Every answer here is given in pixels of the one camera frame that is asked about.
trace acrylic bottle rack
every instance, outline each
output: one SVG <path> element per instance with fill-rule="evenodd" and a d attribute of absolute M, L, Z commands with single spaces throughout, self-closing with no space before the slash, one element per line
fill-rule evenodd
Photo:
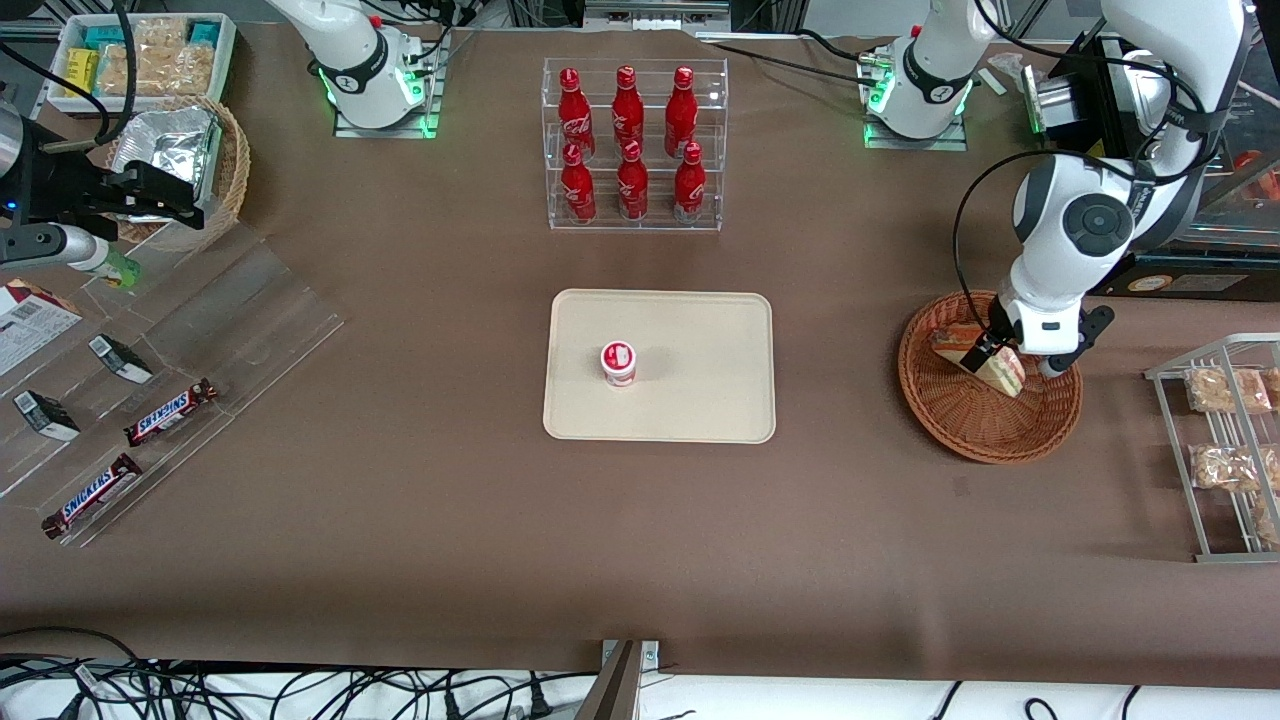
<path fill-rule="evenodd" d="M 636 90 L 644 101 L 644 164 L 649 168 L 649 213 L 640 220 L 625 219 L 618 205 L 618 164 L 622 160 L 613 138 L 613 96 L 617 70 L 631 65 L 636 70 Z M 663 149 L 667 99 L 676 68 L 694 70 L 694 96 L 698 99 L 698 129 L 694 138 L 703 146 L 707 170 L 703 211 L 692 225 L 676 222 L 675 178 L 680 160 Z M 591 104 L 595 155 L 586 161 L 595 187 L 595 219 L 579 224 L 564 201 L 561 170 L 564 136 L 559 123 L 559 73 L 575 68 L 582 94 Z M 724 158 L 728 136 L 727 60 L 637 60 L 599 58 L 548 58 L 543 65 L 543 156 L 547 164 L 547 218 L 554 229 L 630 231 L 630 232 L 717 232 L 724 220 Z"/>

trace aluminum foil package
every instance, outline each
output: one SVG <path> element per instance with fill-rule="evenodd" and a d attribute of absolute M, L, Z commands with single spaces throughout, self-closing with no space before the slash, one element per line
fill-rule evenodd
<path fill-rule="evenodd" d="M 142 160 L 189 182 L 196 188 L 196 201 L 200 202 L 212 191 L 220 140 L 218 117 L 204 108 L 140 113 L 120 133 L 120 146 L 111 169 L 119 173 L 131 160 Z M 170 222 L 169 218 L 154 215 L 124 219 L 131 223 Z"/>

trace snickers bar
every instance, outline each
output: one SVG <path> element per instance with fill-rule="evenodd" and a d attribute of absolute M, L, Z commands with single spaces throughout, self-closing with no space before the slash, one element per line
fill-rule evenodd
<path fill-rule="evenodd" d="M 183 418 L 191 415 L 196 407 L 218 397 L 218 391 L 209 384 L 209 378 L 182 391 L 182 395 L 165 402 L 159 410 L 138 420 L 133 425 L 124 428 L 124 437 L 129 441 L 129 447 L 137 447 L 155 436 L 177 425 Z"/>
<path fill-rule="evenodd" d="M 72 527 L 72 523 L 90 507 L 99 502 L 106 502 L 116 491 L 128 486 L 140 475 L 142 475 L 142 469 L 138 468 L 138 464 L 122 452 L 115 459 L 115 462 L 111 462 L 111 466 L 90 483 L 87 488 L 76 493 L 76 497 L 70 498 L 61 510 L 45 518 L 40 524 L 40 529 L 45 530 L 45 534 L 52 539 L 61 537 Z"/>

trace white tag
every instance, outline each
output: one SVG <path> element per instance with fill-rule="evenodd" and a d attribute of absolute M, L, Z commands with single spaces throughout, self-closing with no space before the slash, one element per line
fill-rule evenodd
<path fill-rule="evenodd" d="M 92 689 L 93 685 L 97 684 L 97 678 L 95 678 L 93 674 L 88 671 L 88 667 L 84 667 L 83 665 L 76 666 L 76 678 L 79 679 L 86 688 Z"/>

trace acrylic display stand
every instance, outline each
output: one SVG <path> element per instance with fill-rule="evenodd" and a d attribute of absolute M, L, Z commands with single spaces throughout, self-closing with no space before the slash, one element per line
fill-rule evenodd
<path fill-rule="evenodd" d="M 1275 413 L 1249 415 L 1244 410 L 1239 384 L 1235 382 L 1236 368 L 1276 368 L 1280 366 L 1280 334 L 1247 333 L 1229 336 L 1219 342 L 1206 345 L 1179 357 L 1147 370 L 1146 377 L 1156 384 L 1156 397 L 1169 430 L 1169 442 L 1174 447 L 1178 474 L 1187 493 L 1187 505 L 1192 511 L 1196 538 L 1201 552 L 1197 562 L 1277 562 L 1280 548 L 1272 547 L 1258 537 L 1254 511 L 1268 515 L 1274 527 L 1280 528 L 1280 478 L 1271 478 L 1266 471 L 1258 473 L 1262 492 L 1229 492 L 1225 489 L 1199 489 L 1192 483 L 1192 457 L 1188 446 L 1213 443 L 1247 448 L 1254 468 L 1266 468 L 1262 447 L 1280 442 Z M 1170 409 L 1169 396 L 1185 396 L 1184 373 L 1193 368 L 1221 368 L 1235 401 L 1235 413 L 1193 413 L 1198 418 L 1183 413 L 1175 415 Z M 1225 514 L 1234 515 L 1239 536 L 1224 539 L 1207 529 L 1212 528 L 1215 506 Z"/>
<path fill-rule="evenodd" d="M 128 255 L 143 272 L 137 286 L 87 283 L 67 299 L 82 319 L 0 377 L 5 521 L 24 521 L 29 511 L 31 532 L 41 532 L 44 518 L 127 452 L 143 474 L 58 538 L 87 544 L 342 325 L 247 225 L 212 242 L 201 234 L 173 223 L 134 247 Z M 136 384 L 108 370 L 88 348 L 99 333 L 129 345 L 154 377 Z M 124 428 L 201 378 L 218 400 L 128 447 Z M 27 427 L 13 404 L 27 389 L 61 402 L 79 436 L 64 443 Z"/>
<path fill-rule="evenodd" d="M 636 90 L 644 101 L 645 137 L 644 164 L 649 168 L 649 214 L 640 220 L 627 220 L 618 211 L 618 164 L 622 155 L 613 138 L 613 95 L 617 92 L 617 70 L 631 65 L 636 70 Z M 676 168 L 680 160 L 663 150 L 667 99 L 671 96 L 676 68 L 694 70 L 694 95 L 698 97 L 698 129 L 695 140 L 703 146 L 703 168 L 707 170 L 703 213 L 692 225 L 676 222 Z M 595 219 L 579 224 L 564 201 L 559 182 L 564 168 L 562 155 L 564 136 L 559 123 L 559 73 L 575 68 L 582 82 L 582 94 L 591 104 L 591 127 L 595 132 L 595 155 L 586 163 L 595 184 Z M 573 231 L 664 231 L 716 232 L 724 220 L 724 155 L 728 136 L 728 61 L 727 60 L 636 60 L 599 58 L 548 58 L 543 65 L 543 155 L 547 161 L 547 218 L 552 228 Z"/>

